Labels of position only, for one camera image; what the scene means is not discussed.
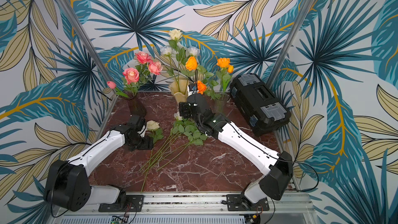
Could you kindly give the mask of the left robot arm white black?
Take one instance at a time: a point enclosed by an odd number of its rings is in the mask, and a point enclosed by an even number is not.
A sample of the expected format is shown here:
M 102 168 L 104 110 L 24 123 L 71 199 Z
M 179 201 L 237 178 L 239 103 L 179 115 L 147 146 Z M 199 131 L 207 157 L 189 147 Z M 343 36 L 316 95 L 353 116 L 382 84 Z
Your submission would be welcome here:
M 146 136 L 144 117 L 132 115 L 124 124 L 115 126 L 79 154 L 54 162 L 48 172 L 44 201 L 76 212 L 86 205 L 98 205 L 99 212 L 122 212 L 133 206 L 126 190 L 118 186 L 92 186 L 89 176 L 110 154 L 126 146 L 130 151 L 153 149 L 153 138 Z

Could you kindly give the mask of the pink rose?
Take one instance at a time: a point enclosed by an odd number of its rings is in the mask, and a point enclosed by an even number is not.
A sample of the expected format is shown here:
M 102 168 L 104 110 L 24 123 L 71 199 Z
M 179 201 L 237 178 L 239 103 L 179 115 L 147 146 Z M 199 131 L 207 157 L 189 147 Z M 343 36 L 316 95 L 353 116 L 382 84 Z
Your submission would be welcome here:
M 143 51 L 139 51 L 135 54 L 135 58 L 138 61 L 138 65 L 135 66 L 138 72 L 143 75 L 149 75 L 148 66 L 153 62 L 152 57 Z
M 141 81 L 147 82 L 149 81 L 153 75 L 160 75 L 163 70 L 163 66 L 159 61 L 149 61 L 143 65 L 142 67 L 142 76 Z
M 124 89 L 135 96 L 139 89 L 140 74 L 135 68 L 126 68 L 123 72 Z

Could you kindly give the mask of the orange rose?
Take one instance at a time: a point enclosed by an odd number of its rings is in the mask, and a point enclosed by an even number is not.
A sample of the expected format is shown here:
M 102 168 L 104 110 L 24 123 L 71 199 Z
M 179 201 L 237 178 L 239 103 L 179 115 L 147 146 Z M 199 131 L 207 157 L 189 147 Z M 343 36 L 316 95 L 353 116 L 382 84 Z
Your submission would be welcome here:
M 200 94 L 205 94 L 207 96 L 209 96 L 211 99 L 213 100 L 219 100 L 221 99 L 221 94 L 217 93 L 212 87 L 211 85 L 209 87 L 207 87 L 202 81 L 198 80 L 197 81 L 197 91 Z
M 225 67 L 228 67 L 229 65 L 231 65 L 231 61 L 230 61 L 229 58 L 219 58 L 217 60 L 217 66 L 219 67 L 219 69 L 216 71 L 216 76 L 217 76 L 218 79 L 220 79 L 220 87 L 222 85 L 222 82 L 221 82 L 221 77 L 222 77 L 221 70 L 223 68 L 225 68 Z
M 204 66 L 200 65 L 194 56 L 190 56 L 185 65 L 186 76 L 191 78 L 194 82 L 198 80 L 207 80 L 215 76 L 214 73 L 208 71 Z

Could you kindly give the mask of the pink tulip bud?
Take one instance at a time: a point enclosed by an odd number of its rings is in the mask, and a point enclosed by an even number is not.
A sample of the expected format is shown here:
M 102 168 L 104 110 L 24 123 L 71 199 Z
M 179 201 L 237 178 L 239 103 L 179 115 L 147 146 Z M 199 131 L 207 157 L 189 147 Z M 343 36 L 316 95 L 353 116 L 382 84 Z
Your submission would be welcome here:
M 116 85 L 114 82 L 108 81 L 108 82 L 107 82 L 107 85 L 108 85 L 109 88 L 115 90 L 115 91 L 116 91 L 116 94 L 117 94 L 118 96 L 124 97 L 124 98 L 126 98 L 126 99 L 129 98 L 129 96 L 128 96 L 126 93 L 122 92 L 122 91 L 117 87 L 117 85 Z

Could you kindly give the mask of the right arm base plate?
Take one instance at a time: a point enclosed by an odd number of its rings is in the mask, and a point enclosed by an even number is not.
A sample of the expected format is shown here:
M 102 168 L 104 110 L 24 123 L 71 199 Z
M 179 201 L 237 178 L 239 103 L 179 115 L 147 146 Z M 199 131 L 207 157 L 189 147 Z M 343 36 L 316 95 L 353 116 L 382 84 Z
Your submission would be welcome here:
M 223 201 L 227 206 L 229 212 L 264 212 L 269 211 L 269 204 L 267 198 L 261 199 L 257 203 L 251 203 L 243 195 L 229 194 L 226 195 L 226 200 Z

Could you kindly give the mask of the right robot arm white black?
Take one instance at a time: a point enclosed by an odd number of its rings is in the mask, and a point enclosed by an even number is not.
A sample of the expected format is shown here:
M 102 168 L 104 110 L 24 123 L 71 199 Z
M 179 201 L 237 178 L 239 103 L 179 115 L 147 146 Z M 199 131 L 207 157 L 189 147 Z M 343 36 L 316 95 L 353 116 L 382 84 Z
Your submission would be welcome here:
M 256 204 L 264 198 L 281 200 L 293 176 L 293 160 L 288 152 L 279 153 L 257 142 L 225 115 L 214 113 L 200 93 L 180 102 L 179 114 L 184 119 L 192 119 L 201 133 L 234 148 L 263 174 L 241 193 L 243 202 Z

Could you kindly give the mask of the cream white rose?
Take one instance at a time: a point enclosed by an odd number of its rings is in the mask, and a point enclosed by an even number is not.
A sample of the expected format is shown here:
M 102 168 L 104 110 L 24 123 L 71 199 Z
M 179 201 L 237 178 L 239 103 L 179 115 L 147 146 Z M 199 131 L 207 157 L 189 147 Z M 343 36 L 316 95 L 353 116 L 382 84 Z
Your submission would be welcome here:
M 177 55 L 176 55 L 176 61 L 177 61 L 177 66 L 179 68 L 179 79 L 181 79 L 181 65 L 182 65 L 182 61 L 186 58 L 186 51 L 183 45 L 180 44 L 183 33 L 181 30 L 178 29 L 173 29 L 171 31 L 169 31 L 169 36 L 170 36 L 170 40 L 169 40 L 169 45 L 176 50 Z

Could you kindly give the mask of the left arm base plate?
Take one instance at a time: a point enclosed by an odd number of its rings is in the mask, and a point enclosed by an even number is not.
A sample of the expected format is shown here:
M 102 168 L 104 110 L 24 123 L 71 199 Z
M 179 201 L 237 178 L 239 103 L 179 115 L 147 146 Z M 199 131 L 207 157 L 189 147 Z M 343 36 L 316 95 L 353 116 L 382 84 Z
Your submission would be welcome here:
M 141 212 L 144 203 L 144 195 L 125 195 L 112 204 L 101 204 L 98 211 L 105 212 Z

